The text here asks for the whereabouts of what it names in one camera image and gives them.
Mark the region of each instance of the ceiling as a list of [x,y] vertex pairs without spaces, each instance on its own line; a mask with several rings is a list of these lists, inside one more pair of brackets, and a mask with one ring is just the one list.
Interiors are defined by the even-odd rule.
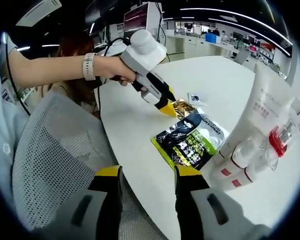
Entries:
[[[48,53],[55,51],[56,47],[42,48],[42,45],[58,44],[60,37],[69,32],[90,30],[91,26],[85,23],[86,9],[91,3],[97,4],[101,1],[113,2],[114,7],[111,11],[106,11],[105,14],[95,22],[92,35],[105,25],[122,23],[124,14],[129,11],[131,6],[139,2],[139,0],[60,0],[62,7],[44,17],[33,27],[16,26],[9,34],[20,48],[31,46],[31,50],[23,52],[26,57],[37,58],[47,56]],[[237,20],[236,24],[255,30],[278,44],[283,42],[284,45],[285,41],[283,41],[282,37],[261,24],[245,17],[211,10],[180,10],[183,8],[220,9],[249,16],[274,28],[284,36],[288,35],[281,16],[274,8],[270,8],[272,12],[271,15],[265,0],[162,0],[161,2],[162,9],[165,11],[163,14],[164,18],[175,18],[178,20],[180,17],[194,17],[191,21],[211,22],[209,18],[228,21],[221,18],[220,15],[234,16]],[[286,50],[290,53],[291,47],[286,48]]]

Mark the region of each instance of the wristwatch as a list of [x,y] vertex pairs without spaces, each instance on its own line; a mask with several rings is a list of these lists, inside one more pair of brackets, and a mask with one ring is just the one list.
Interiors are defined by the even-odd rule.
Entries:
[[83,70],[83,76],[86,81],[96,80],[96,76],[94,74],[95,55],[96,54],[92,52],[92,53],[87,53],[84,56],[82,70]]

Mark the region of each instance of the cable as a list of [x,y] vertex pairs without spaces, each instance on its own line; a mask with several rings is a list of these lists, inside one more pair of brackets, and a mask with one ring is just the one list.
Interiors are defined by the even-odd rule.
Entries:
[[159,42],[159,33],[160,33],[161,21],[162,21],[162,18],[164,17],[164,15],[162,14],[162,11],[161,11],[161,9],[159,7],[159,3],[156,2],[155,5],[156,5],[156,8],[159,10],[159,13],[160,13],[160,21],[159,21],[159,27],[158,27],[158,36],[156,38],[156,41]]
[[[162,26],[160,26],[160,28],[161,28],[161,30],[162,30],[162,32],[163,32],[163,35],[164,35],[164,46],[166,46],[166,43],[167,43],[167,36],[166,36],[166,33],[165,33],[164,29],[162,28]],[[169,63],[170,63],[171,60],[170,60],[170,57],[169,57],[168,52],[166,52],[166,56],[168,57],[168,60],[169,60]]]
[[[108,53],[110,47],[111,47],[116,41],[118,41],[118,40],[122,40],[123,43],[126,44],[127,46],[130,45],[130,40],[129,40],[129,39],[124,38],[124,37],[117,37],[117,38],[114,39],[113,41],[109,42],[108,46],[107,46],[106,49],[105,49],[105,52],[104,52],[104,55],[103,55],[103,56],[105,56],[105,57],[107,56],[107,53]],[[98,87],[97,92],[98,92],[98,106],[99,106],[100,121],[102,122],[102,120],[101,120],[100,87],[101,87],[101,86]]]
[[95,112],[95,110],[96,110],[96,106],[97,106],[97,103],[95,103],[95,105],[94,105],[94,107],[93,107],[93,110],[92,110],[92,113],[94,113],[94,112]]
[[9,78],[10,78],[10,81],[11,81],[11,84],[12,84],[12,88],[15,92],[16,98],[18,99],[19,103],[21,104],[21,106],[24,109],[24,111],[26,112],[26,114],[28,114],[30,116],[30,112],[26,108],[25,104],[22,102],[22,100],[21,100],[21,98],[18,94],[18,90],[17,90],[17,87],[15,85],[15,82],[12,78],[10,63],[9,63],[9,56],[8,56],[8,37],[6,38],[6,44],[5,44],[5,59],[6,59],[6,66],[8,68]]

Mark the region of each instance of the red label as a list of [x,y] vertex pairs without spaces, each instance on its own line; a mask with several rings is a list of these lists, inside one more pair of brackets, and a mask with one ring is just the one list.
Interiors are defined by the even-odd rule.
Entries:
[[236,188],[241,186],[241,183],[238,181],[238,179],[233,180],[233,181],[232,181],[232,184],[233,184]]
[[222,170],[221,170],[221,173],[222,173],[223,175],[225,175],[225,176],[231,175],[231,172],[229,172],[226,168],[222,169]]

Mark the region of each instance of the small card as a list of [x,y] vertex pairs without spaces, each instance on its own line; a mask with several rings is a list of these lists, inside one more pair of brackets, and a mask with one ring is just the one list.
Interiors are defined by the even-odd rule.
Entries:
[[191,105],[202,107],[208,106],[208,97],[203,93],[189,92],[188,97]]

